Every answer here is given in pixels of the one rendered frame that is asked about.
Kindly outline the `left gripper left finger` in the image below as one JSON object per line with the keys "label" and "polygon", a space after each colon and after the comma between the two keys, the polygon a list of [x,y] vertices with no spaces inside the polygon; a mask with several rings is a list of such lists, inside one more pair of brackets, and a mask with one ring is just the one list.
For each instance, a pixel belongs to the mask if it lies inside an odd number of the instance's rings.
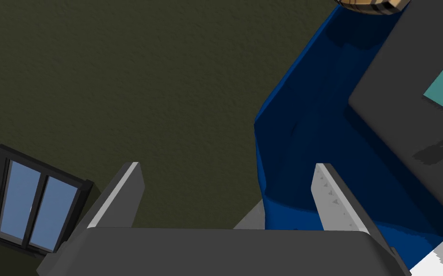
{"label": "left gripper left finger", "polygon": [[130,228],[145,190],[139,162],[127,162],[94,203],[87,228]]}

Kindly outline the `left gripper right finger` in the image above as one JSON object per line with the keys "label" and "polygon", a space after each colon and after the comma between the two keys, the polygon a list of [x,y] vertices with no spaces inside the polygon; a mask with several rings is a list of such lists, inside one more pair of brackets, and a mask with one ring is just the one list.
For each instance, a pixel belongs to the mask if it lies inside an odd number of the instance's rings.
{"label": "left gripper right finger", "polygon": [[316,163],[311,194],[324,230],[376,234],[376,225],[329,163]]}

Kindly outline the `black framed window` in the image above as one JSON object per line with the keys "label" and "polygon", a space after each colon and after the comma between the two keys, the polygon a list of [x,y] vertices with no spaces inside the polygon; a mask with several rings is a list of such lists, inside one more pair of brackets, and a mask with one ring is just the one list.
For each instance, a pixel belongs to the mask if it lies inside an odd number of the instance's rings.
{"label": "black framed window", "polygon": [[0,145],[0,245],[36,258],[71,236],[94,183]]}

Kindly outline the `wooden bowl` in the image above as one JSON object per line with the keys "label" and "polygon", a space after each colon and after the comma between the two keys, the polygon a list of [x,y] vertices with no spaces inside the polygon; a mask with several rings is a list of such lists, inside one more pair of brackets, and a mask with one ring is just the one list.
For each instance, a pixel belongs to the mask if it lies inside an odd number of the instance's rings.
{"label": "wooden bowl", "polygon": [[402,12],[411,0],[334,0],[338,5],[362,14],[391,15]]}

